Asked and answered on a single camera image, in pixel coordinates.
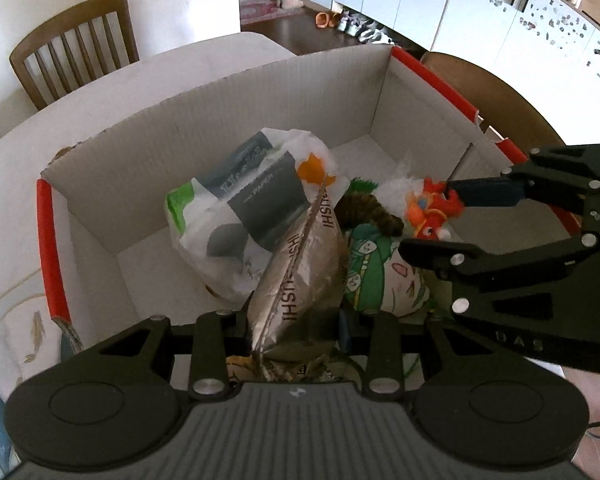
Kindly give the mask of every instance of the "brown snack bag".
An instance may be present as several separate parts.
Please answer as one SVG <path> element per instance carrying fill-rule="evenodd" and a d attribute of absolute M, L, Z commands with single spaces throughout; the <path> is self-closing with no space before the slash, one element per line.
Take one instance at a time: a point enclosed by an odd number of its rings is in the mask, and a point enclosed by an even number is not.
<path fill-rule="evenodd" d="M 306 363 L 329 353 L 344 292 L 347 247 L 323 185 L 286 233 L 247 310 L 253 354 Z"/>

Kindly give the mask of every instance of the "dark floor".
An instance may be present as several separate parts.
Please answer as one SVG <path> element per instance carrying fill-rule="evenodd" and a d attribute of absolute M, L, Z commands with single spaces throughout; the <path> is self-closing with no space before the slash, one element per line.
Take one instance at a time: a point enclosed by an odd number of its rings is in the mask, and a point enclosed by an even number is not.
<path fill-rule="evenodd" d="M 360 44 L 356 38 L 334 28 L 317 28 L 315 15 L 315 11 L 305 9 L 295 16 L 243 25 L 242 31 L 263 34 L 298 56 Z"/>
<path fill-rule="evenodd" d="M 315 11 L 305 9 L 304 13 L 295 16 L 245 25 L 242 30 L 263 34 L 298 56 L 360 44 L 355 38 L 334 28 L 315 27 L 315 14 Z M 414 56 L 421 57 L 425 52 L 406 38 L 396 37 L 396 41 Z M 586 397 L 590 420 L 600 420 L 600 375 L 571 368 L 565 368 L 564 372 L 567 379 L 576 384 Z M 584 437 L 573 462 L 591 478 L 600 480 L 600 441 Z"/>

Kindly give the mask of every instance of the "red plush toy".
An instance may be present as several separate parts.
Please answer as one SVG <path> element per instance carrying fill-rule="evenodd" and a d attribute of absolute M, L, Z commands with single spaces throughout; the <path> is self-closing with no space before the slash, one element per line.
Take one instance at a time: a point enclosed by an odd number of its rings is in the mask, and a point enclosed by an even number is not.
<path fill-rule="evenodd" d="M 449 239 L 449 231 L 443 228 L 443 224 L 448 218 L 460 216 L 464 204 L 453 189 L 445 196 L 445 188 L 445 182 L 434 184 L 427 177 L 420 195 L 412 192 L 406 197 L 407 210 L 404 216 L 415 229 L 414 238 Z"/>

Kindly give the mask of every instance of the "wooden chair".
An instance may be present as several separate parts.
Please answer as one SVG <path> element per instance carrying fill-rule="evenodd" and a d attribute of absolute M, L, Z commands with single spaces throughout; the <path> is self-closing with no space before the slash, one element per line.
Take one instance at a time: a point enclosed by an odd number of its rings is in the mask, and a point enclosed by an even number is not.
<path fill-rule="evenodd" d="M 81 24 L 86 23 L 89 28 L 91 41 L 93 41 L 93 47 L 96 53 L 96 57 L 98 58 L 100 69 L 102 70 L 102 74 L 106 75 L 110 72 L 110 70 L 107 66 L 107 60 L 105 59 L 100 40 L 98 39 L 96 34 L 96 28 L 93 23 L 96 18 L 102 18 L 102 23 L 104 26 L 105 36 L 107 38 L 107 44 L 109 45 L 111 59 L 113 60 L 113 64 L 115 65 L 114 70 L 119 69 L 121 67 L 120 56 L 118 55 L 118 51 L 116 49 L 113 34 L 111 32 L 111 27 L 107 17 L 107 14 L 109 14 L 110 12 L 115 12 L 118 16 L 120 32 L 122 33 L 122 39 L 125 44 L 126 54 L 129 63 L 138 61 L 138 49 L 136 48 L 136 40 L 134 38 L 134 32 L 131 25 L 131 16 L 129 15 L 129 7 L 126 0 L 88 0 L 86 2 L 73 6 L 70 9 L 61 12 L 57 16 L 52 17 L 50 20 L 47 20 L 45 23 L 37 27 L 35 30 L 29 33 L 16 46 L 16 48 L 13 49 L 13 52 L 9 56 L 9 61 L 11 62 L 11 66 L 13 67 L 13 71 L 16 73 L 16 76 L 22 83 L 22 86 L 24 87 L 27 94 L 33 101 L 33 104 L 36 105 L 36 108 L 38 110 L 42 110 L 42 108 L 46 107 L 47 102 L 43 98 L 40 89 L 36 86 L 34 79 L 29 73 L 29 70 L 27 69 L 25 62 L 26 59 L 29 56 L 31 56 L 31 54 L 35 54 L 38 66 L 40 67 L 40 72 L 42 72 L 42 77 L 44 78 L 44 81 L 52 98 L 54 100 L 58 100 L 60 98 L 58 90 L 56 89 L 56 86 L 49 74 L 49 70 L 42 57 L 42 48 L 45 45 L 48 48 L 49 55 L 51 56 L 51 59 L 53 61 L 53 65 L 56 69 L 56 73 L 58 74 L 58 79 L 62 84 L 62 88 L 64 88 L 64 91 L 66 93 L 72 91 L 66 73 L 62 68 L 62 64 L 58 57 L 58 53 L 56 52 L 52 44 L 52 40 L 54 38 L 60 37 L 60 40 L 62 41 L 62 46 L 64 47 L 66 59 L 69 63 L 69 66 L 71 67 L 71 72 L 74 75 L 75 82 L 78 87 L 83 86 L 85 84 L 85 81 L 82 78 L 80 70 L 78 69 L 78 65 L 76 63 L 74 54 L 72 53 L 71 48 L 69 46 L 69 42 L 67 40 L 66 34 L 70 30 L 73 29 L 74 31 L 80 54 L 82 55 L 82 62 L 84 63 L 86 74 L 89 77 L 89 79 L 86 82 L 89 83 L 91 81 L 94 81 L 98 77 L 91 63 L 91 58 L 89 56 L 87 47 L 85 46 L 84 38 L 80 33 L 79 26 Z"/>
<path fill-rule="evenodd" d="M 480 128 L 484 132 L 492 126 L 525 153 L 541 146 L 564 145 L 546 119 L 522 95 L 491 72 L 439 52 L 427 52 L 422 63 L 478 108 L 483 118 Z"/>

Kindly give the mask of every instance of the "red patterned rug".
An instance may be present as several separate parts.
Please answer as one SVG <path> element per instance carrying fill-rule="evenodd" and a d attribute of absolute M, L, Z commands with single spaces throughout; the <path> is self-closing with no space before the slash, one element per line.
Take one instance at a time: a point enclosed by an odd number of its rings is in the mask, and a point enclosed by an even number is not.
<path fill-rule="evenodd" d="M 275 0 L 240 0 L 240 24 L 266 22 L 283 16 L 300 14 L 300 9 L 280 9 Z"/>

